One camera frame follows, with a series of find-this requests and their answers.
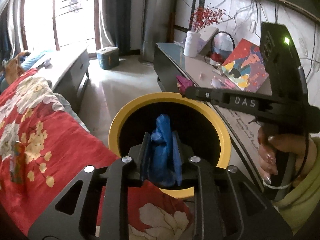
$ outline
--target red berry branch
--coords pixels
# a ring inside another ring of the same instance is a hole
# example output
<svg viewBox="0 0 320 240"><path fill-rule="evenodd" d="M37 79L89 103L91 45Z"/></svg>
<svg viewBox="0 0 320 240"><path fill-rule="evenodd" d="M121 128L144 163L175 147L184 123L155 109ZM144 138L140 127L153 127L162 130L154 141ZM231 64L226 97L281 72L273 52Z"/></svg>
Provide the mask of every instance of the red berry branch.
<svg viewBox="0 0 320 240"><path fill-rule="evenodd" d="M226 10L216 8L214 11L212 8L198 7L195 12L191 15L190 22L192 22L193 29L198 32L206 26L210 26L213 23L219 24L219 20L222 20L223 15L225 15Z"/></svg>

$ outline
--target human hand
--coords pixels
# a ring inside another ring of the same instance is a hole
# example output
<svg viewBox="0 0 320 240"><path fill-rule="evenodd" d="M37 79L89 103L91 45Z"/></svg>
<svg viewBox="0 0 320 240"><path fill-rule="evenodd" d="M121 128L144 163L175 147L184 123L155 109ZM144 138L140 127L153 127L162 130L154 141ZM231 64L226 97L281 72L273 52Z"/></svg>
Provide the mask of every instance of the human hand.
<svg viewBox="0 0 320 240"><path fill-rule="evenodd" d="M282 152L291 152L297 155L296 158L296 172L300 169L305 151L306 151L306 138L302 135L295 134L279 134L275 136L268 136L260 128L258 131L259 142L259 172L266 183L270 184L271 174L277 175L278 170L276 166L276 150ZM317 157L317 148L313 140L309 137L309 151L306 163L302 169L301 174L292 183L296 187L311 171Z"/></svg>

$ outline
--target magenta bag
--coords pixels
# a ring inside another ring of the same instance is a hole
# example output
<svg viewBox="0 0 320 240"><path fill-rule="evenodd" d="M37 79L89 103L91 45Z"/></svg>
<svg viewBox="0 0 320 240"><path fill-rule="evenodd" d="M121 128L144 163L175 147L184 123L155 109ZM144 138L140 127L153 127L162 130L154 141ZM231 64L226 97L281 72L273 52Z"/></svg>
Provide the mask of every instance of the magenta bag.
<svg viewBox="0 0 320 240"><path fill-rule="evenodd" d="M180 93L184 94L186 92L187 87L193 87L194 84L191 80L188 80L187 78L183 76L176 76L177 78L177 87L180 91Z"/></svg>

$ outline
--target dark blue curtain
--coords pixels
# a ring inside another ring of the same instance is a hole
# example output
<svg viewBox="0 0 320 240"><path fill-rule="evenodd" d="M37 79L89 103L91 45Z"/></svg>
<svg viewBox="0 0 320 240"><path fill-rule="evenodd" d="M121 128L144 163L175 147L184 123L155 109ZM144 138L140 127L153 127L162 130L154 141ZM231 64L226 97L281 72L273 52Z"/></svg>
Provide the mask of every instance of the dark blue curtain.
<svg viewBox="0 0 320 240"><path fill-rule="evenodd" d="M103 0L106 28L121 55L130 51L131 0Z"/></svg>
<svg viewBox="0 0 320 240"><path fill-rule="evenodd" d="M7 14L8 6L6 6L0 15L0 66L2 60L9 60L12 47L8 34L8 25L7 25Z"/></svg>

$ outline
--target storage box lid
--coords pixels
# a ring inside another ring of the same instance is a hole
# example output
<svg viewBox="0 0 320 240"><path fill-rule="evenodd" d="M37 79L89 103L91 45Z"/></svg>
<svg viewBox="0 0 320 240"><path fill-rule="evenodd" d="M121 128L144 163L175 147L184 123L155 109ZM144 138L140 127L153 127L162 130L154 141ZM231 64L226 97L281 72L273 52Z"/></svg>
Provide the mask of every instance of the storage box lid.
<svg viewBox="0 0 320 240"><path fill-rule="evenodd" d="M105 48L97 50L97 53L102 54L102 55L108 55L108 54L111 54L112 52L115 52L117 50L119 50L117 47L110 46L110 47L105 47Z"/></svg>

